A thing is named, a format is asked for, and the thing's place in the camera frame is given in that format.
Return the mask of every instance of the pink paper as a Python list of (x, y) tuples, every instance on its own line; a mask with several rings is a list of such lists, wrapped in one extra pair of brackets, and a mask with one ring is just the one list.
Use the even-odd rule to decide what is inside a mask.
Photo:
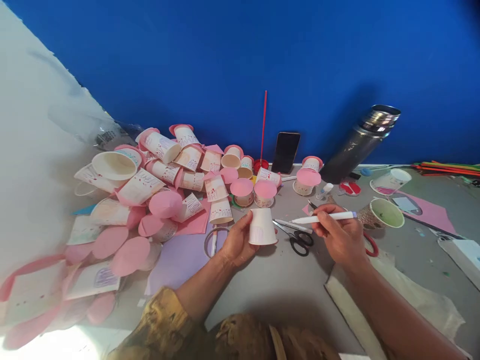
[(407, 212), (402, 211), (402, 213), (407, 214), (413, 219), (417, 219), (423, 223), (430, 224), (436, 228), (444, 230), (446, 232), (457, 234), (454, 226), (450, 222), (449, 216), (447, 215), (447, 210), (444, 207), (435, 205), (429, 201), (423, 200), (419, 197), (407, 194), (406, 192), (397, 191), (397, 194), (404, 194), (411, 198), (417, 203), (422, 211), (422, 215), (413, 215)]

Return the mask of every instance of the white wall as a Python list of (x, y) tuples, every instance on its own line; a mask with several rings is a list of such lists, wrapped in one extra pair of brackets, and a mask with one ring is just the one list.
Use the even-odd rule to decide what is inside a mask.
[(105, 117), (0, 1), (0, 282), (23, 264), (61, 250), (70, 213), (94, 203), (73, 194), (73, 175), (96, 151), (48, 119), (57, 105)]

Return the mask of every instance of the person's left hand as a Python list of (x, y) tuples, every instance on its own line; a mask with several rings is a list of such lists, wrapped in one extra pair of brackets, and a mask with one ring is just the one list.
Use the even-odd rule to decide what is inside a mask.
[(246, 215), (232, 226), (225, 243), (218, 252), (219, 256), (222, 256), (236, 268), (250, 260), (260, 248), (258, 245), (249, 243), (252, 217), (253, 213), (249, 210)]

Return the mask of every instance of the black smartphone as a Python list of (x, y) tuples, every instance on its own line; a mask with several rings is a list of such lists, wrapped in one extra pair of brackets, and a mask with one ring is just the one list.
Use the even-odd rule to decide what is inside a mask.
[(298, 132), (282, 131), (276, 137), (275, 158), (271, 165), (274, 173), (290, 174), (295, 156), (299, 148), (300, 134)]

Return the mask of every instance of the thermos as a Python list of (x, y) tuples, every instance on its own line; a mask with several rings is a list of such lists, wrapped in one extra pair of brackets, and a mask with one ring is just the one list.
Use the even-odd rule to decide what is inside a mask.
[(321, 169), (322, 180), (340, 184), (390, 134), (400, 110), (388, 105), (374, 105), (353, 127), (346, 142)]

